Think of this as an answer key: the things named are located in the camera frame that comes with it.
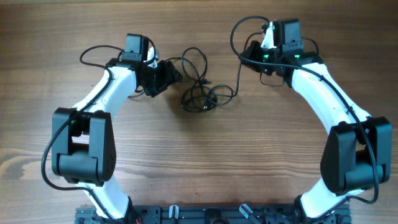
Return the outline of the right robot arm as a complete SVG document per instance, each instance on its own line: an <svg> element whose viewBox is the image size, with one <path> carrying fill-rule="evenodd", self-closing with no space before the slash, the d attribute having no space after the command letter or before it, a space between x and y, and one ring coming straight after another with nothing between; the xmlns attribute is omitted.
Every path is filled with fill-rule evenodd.
<svg viewBox="0 0 398 224"><path fill-rule="evenodd" d="M262 40L238 53L241 63L263 75L277 75L301 95L322 122L328 138L320 180L299 195L293 222L329 220L366 190L379 196L391 174L392 125L361 109L334 81L319 52L304 49L298 19L264 20Z"/></svg>

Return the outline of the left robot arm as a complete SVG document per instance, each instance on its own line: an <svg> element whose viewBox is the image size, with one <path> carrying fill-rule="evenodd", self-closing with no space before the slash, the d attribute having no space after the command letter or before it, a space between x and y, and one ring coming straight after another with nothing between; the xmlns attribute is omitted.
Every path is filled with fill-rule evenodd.
<svg viewBox="0 0 398 224"><path fill-rule="evenodd" d="M102 79L83 100L54 112L41 173L54 189L85 191L95 206L90 215L94 221L140 223L131 198L113 174L116 145L112 120L139 87L154 98L182 75L171 62L159 60L153 41L139 34L128 34L125 48L102 68Z"/></svg>

